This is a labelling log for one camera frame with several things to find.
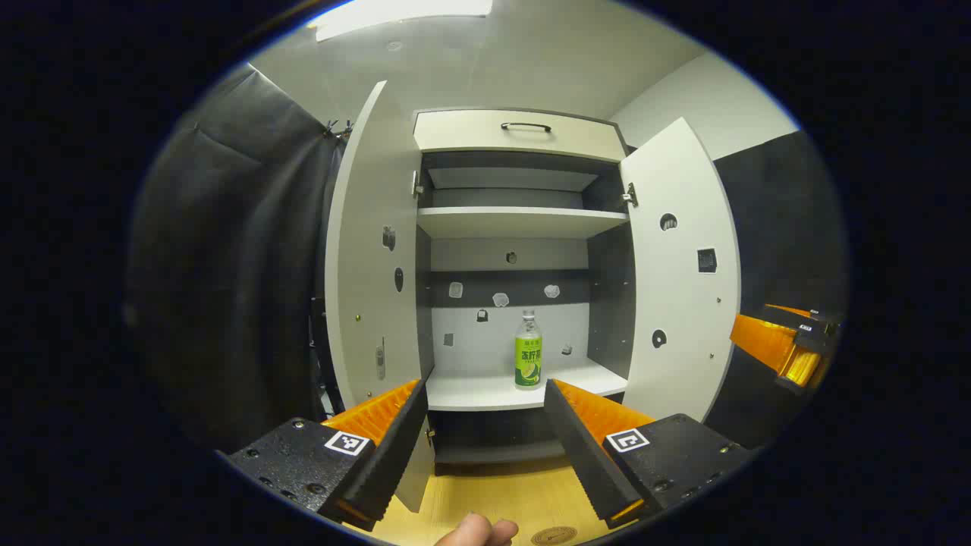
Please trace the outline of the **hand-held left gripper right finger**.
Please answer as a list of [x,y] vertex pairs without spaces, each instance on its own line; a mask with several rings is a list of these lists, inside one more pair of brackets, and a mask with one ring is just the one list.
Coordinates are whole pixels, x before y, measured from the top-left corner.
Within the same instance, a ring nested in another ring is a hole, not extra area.
[[543,409],[608,529],[680,509],[756,456],[686,414],[653,419],[554,378]]

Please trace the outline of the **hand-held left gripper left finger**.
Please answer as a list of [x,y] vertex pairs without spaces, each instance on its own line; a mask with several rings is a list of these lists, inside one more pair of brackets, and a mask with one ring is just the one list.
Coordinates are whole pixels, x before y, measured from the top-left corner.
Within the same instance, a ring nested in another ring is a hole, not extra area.
[[219,456],[289,504],[371,532],[406,473],[427,411],[426,380],[416,379],[324,422],[288,419]]

